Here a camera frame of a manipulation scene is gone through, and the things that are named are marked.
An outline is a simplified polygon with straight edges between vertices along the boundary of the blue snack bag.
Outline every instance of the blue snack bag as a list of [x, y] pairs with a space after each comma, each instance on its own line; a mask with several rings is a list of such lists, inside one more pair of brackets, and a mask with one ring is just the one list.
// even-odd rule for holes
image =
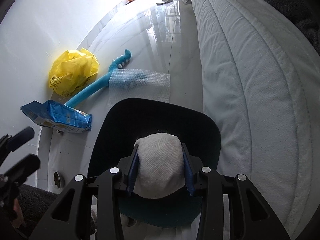
[[70, 133], [91, 130], [91, 114], [86, 114], [53, 100], [48, 100], [43, 104], [33, 101], [20, 109], [40, 126]]

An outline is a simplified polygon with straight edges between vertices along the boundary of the gray blanket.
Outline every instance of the gray blanket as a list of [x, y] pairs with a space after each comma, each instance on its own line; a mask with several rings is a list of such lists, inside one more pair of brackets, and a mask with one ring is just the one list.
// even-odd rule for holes
[[320, 31], [304, 0], [265, 0], [287, 17], [310, 41], [320, 55]]

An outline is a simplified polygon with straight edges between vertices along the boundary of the metal screw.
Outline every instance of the metal screw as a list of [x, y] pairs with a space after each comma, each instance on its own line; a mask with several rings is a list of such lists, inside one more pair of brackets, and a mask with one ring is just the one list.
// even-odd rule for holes
[[244, 181], [244, 180], [247, 179], [247, 177], [245, 175], [243, 175], [243, 174], [239, 174], [238, 175], [238, 179], [241, 180], [241, 181]]
[[201, 171], [204, 173], [209, 173], [211, 171], [211, 169], [209, 167], [204, 166], [201, 168]]
[[120, 171], [120, 170], [119, 170], [118, 167], [113, 167], [113, 168], [110, 169], [110, 172], [113, 173], [113, 174], [116, 174], [116, 173], [118, 173], [119, 171]]
[[75, 176], [75, 181], [81, 181], [81, 180], [83, 180], [83, 175], [78, 174]]

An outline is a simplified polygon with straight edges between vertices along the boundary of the glossy floor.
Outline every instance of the glossy floor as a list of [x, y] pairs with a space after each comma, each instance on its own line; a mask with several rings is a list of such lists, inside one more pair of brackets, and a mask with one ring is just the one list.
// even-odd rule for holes
[[[202, 69], [196, 18], [182, 1], [156, 6], [160, 0], [136, 0], [123, 8], [89, 46], [99, 60], [99, 76], [125, 49], [132, 52], [129, 69], [147, 69], [171, 76], [170, 103], [202, 112]], [[53, 171], [68, 183], [87, 169], [100, 127], [107, 115], [108, 88], [85, 100], [79, 110], [92, 114], [92, 131], [81, 134], [53, 132], [48, 165], [48, 190], [59, 192]]]

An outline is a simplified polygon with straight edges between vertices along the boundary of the black handle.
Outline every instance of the black handle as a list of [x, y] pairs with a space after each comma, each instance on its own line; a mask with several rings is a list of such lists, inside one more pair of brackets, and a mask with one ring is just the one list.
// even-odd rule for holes
[[7, 150], [8, 152], [14, 152], [16, 149], [33, 139], [35, 131], [30, 126], [18, 132], [15, 136], [8, 139]]
[[207, 182], [202, 197], [201, 217], [197, 240], [223, 239], [223, 194], [220, 174], [217, 171], [200, 170], [199, 175]]
[[89, 240], [91, 201], [85, 176], [75, 176], [43, 215], [29, 239]]
[[124, 240], [114, 182], [120, 178], [119, 168], [111, 168], [99, 177], [97, 239]]
[[290, 237], [268, 202], [243, 174], [234, 179], [236, 194], [231, 201], [230, 239], [290, 240]]
[[18, 187], [24, 183], [27, 178], [40, 168], [40, 159], [37, 155], [29, 154], [21, 161], [9, 169], [4, 176], [9, 178], [9, 182], [15, 183]]
[[10, 152], [7, 150], [7, 142], [9, 136], [6, 134], [0, 139], [0, 167]]

